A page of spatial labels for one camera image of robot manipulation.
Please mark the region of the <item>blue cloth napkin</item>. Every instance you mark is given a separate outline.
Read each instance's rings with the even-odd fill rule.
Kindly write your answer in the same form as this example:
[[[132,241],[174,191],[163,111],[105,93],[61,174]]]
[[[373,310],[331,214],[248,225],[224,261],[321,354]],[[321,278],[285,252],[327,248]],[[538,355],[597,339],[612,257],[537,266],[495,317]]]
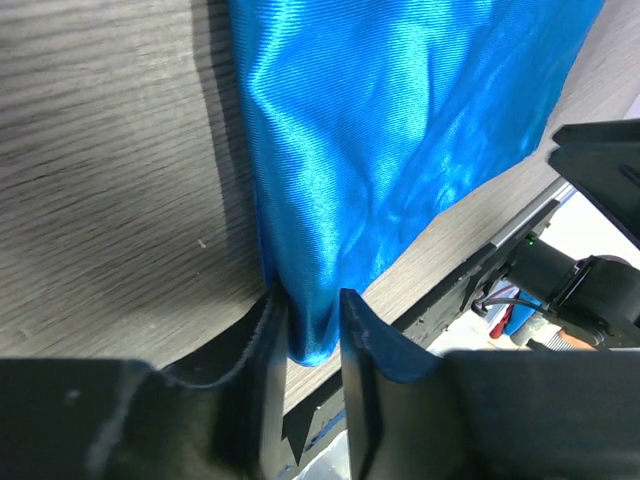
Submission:
[[[599,1],[234,1],[232,42],[264,276],[289,355],[339,341],[440,213],[538,147]]]

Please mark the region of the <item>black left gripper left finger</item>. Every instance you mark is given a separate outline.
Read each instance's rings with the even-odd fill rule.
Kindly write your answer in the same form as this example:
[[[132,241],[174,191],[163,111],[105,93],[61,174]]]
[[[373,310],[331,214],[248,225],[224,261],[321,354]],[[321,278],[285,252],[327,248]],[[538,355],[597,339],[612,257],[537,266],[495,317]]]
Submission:
[[[131,359],[5,359],[5,479],[272,479],[289,300],[244,317],[162,369]]]

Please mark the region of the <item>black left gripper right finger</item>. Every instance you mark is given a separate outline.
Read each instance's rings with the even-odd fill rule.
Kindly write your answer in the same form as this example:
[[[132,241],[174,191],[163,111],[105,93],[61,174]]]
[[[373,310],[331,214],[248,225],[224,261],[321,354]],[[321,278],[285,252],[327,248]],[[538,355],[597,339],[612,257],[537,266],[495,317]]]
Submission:
[[[635,352],[424,350],[340,293],[355,479],[635,479]]]

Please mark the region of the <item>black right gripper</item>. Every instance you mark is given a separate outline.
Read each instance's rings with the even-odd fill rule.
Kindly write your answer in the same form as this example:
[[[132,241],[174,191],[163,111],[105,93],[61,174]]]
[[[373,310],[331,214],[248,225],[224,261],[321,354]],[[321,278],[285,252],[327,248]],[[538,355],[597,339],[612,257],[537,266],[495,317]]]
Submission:
[[[639,244],[639,121],[567,124],[548,164]],[[576,260],[539,239],[501,248],[479,267],[479,314],[505,308],[491,335],[525,343],[558,326],[595,349],[639,346],[639,270],[618,257]]]

